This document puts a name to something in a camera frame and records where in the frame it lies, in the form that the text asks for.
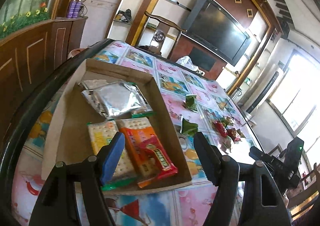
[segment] patterned tablecloth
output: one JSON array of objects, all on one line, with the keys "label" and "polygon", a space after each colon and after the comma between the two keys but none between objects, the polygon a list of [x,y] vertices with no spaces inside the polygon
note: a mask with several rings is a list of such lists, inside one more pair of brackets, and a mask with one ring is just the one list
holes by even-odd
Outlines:
[{"label": "patterned tablecloth", "polygon": [[[254,162],[248,156],[249,148],[251,146],[259,148],[259,145],[250,128],[247,125],[243,126],[245,121],[234,103],[228,102],[229,97],[215,81],[200,78],[120,41],[111,43],[94,58],[152,74],[172,122],[180,125],[180,117],[183,115],[190,122],[197,123],[199,130],[204,133],[210,143],[216,145],[221,151],[223,151],[222,138],[209,121],[223,115],[232,116],[236,120],[234,127],[241,128],[246,139],[239,144],[234,144],[231,152],[226,150],[226,153],[238,162]],[[12,212],[21,225],[28,225],[37,196],[44,184],[40,174],[45,137],[62,92],[63,87],[43,110],[20,154],[12,186]],[[190,93],[197,95],[199,113],[182,107],[184,96]],[[194,160],[191,156],[194,153],[193,138],[180,138],[180,144],[192,174],[192,186],[149,195],[106,195],[105,198],[116,225],[195,226],[203,224],[215,198],[217,187],[207,181],[199,160]],[[243,189],[244,183],[239,182],[231,225],[237,225]],[[77,203],[82,226],[89,225],[81,194],[77,194]]]}]

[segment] table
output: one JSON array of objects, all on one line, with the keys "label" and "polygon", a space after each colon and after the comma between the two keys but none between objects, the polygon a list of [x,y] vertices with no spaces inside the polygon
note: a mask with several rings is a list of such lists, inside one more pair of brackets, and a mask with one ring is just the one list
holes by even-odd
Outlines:
[{"label": "table", "polygon": [[[183,115],[190,122],[198,123],[199,130],[223,154],[230,155],[238,162],[254,162],[248,156],[249,148],[251,146],[260,148],[259,143],[250,127],[247,124],[242,126],[245,123],[244,118],[215,81],[199,77],[194,72],[189,72],[121,41],[114,41],[94,58],[152,74],[174,125],[180,125],[180,117]],[[12,185],[12,213],[21,225],[28,225],[37,196],[44,184],[40,174],[45,137],[63,88],[64,86],[39,116],[19,157]],[[181,106],[185,94],[189,93],[197,95],[199,113],[191,112]],[[236,120],[235,128],[241,128],[246,136],[245,140],[233,145],[231,152],[223,151],[222,138],[209,122],[209,119],[221,115],[232,116]],[[180,144],[192,174],[192,186],[149,195],[105,195],[117,225],[195,226],[203,224],[215,198],[217,187],[207,181],[199,160],[194,160],[190,156],[194,150],[193,138],[180,137]],[[237,225],[243,189],[244,182],[239,182],[231,225]],[[76,194],[76,197],[82,226],[89,225],[82,196]]]}]

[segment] green mural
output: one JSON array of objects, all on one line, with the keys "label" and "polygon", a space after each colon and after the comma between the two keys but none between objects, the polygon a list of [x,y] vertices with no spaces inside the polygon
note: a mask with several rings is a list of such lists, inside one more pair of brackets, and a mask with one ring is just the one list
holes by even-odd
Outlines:
[{"label": "green mural", "polygon": [[25,26],[49,19],[48,1],[6,0],[0,9],[0,39]]}]

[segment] television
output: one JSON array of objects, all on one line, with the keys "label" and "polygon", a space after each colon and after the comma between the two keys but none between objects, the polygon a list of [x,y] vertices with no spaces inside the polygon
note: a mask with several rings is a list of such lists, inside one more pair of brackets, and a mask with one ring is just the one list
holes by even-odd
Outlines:
[{"label": "television", "polygon": [[214,0],[197,0],[182,27],[185,36],[233,66],[251,42],[244,28]]}]

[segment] cardboard box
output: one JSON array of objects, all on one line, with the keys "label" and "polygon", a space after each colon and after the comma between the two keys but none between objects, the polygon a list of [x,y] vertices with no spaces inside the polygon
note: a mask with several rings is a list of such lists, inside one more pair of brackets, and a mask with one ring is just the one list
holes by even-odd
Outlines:
[{"label": "cardboard box", "polygon": [[[108,191],[108,193],[136,195],[191,185],[191,175],[175,128],[153,76],[128,67],[94,59],[87,59],[78,67],[58,102],[45,142],[42,179],[47,179],[58,161],[64,161],[67,165],[74,164],[82,162],[93,154],[87,123],[99,123],[105,119],[80,94],[81,88],[78,84],[82,80],[90,79],[106,79],[108,82],[122,79],[137,83],[156,112],[149,118],[150,123],[170,159],[179,170],[177,175],[154,182],[142,189],[137,184],[132,184]],[[76,190],[80,192],[81,187],[76,185]]]}]

